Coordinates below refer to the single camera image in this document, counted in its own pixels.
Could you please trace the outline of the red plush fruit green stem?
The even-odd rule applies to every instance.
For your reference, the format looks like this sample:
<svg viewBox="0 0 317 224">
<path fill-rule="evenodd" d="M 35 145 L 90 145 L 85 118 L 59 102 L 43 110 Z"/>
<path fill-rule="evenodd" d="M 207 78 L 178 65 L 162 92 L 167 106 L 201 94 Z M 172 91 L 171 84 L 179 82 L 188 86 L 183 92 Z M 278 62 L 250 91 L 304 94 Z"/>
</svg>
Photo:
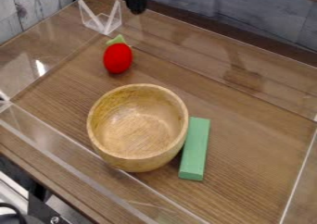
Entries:
<svg viewBox="0 0 317 224">
<path fill-rule="evenodd" d="M 107 41 L 107 48 L 103 54 L 103 64 L 107 71 L 112 74 L 126 72 L 132 63 L 132 50 L 126 43 L 126 38 L 122 34 Z"/>
</svg>

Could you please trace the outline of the wooden bowl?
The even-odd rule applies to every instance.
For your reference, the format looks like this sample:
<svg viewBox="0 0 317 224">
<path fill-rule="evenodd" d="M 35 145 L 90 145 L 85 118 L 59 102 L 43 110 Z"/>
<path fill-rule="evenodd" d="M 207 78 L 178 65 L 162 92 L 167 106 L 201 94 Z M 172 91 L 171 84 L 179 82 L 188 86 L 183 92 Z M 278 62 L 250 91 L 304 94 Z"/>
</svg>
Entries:
<svg viewBox="0 0 317 224">
<path fill-rule="evenodd" d="M 95 152 L 115 168 L 146 172 L 178 154 L 188 130 L 188 109 L 167 88 L 148 83 L 110 90 L 87 117 Z"/>
</svg>

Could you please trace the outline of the green rectangular block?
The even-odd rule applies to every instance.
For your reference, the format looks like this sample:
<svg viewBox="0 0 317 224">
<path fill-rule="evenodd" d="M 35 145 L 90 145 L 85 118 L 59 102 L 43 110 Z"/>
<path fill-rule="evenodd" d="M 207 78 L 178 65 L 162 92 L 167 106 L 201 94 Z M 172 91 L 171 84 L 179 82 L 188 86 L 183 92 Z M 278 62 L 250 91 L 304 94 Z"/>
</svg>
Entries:
<svg viewBox="0 0 317 224">
<path fill-rule="evenodd" d="M 209 151 L 210 120 L 190 117 L 190 127 L 182 149 L 178 177 L 201 181 L 205 177 L 205 166 Z"/>
</svg>

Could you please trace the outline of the clear acrylic enclosure wall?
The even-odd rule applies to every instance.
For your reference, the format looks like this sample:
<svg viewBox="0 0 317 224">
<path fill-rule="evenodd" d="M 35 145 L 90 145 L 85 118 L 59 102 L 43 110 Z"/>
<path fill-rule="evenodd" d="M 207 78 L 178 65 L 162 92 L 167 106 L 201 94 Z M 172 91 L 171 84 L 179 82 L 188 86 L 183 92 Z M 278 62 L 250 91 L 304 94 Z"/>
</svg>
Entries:
<svg viewBox="0 0 317 224">
<path fill-rule="evenodd" d="M 119 33 L 135 59 L 115 76 L 79 4 L 0 45 L 0 155 L 98 224 L 317 224 L 317 53 L 259 48 L 162 7 L 124 14 Z M 176 162 L 127 173 L 94 152 L 92 105 L 131 83 L 166 87 L 210 120 L 201 181 Z"/>
</svg>

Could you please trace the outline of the black metal clamp bracket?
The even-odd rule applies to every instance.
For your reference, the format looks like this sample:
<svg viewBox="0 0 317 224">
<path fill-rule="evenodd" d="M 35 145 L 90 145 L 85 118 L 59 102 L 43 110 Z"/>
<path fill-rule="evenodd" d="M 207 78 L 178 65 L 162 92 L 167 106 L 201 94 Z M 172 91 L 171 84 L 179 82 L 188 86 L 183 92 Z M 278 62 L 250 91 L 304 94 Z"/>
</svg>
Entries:
<svg viewBox="0 0 317 224">
<path fill-rule="evenodd" d="M 32 193 L 28 195 L 27 214 L 43 224 L 72 224 Z"/>
</svg>

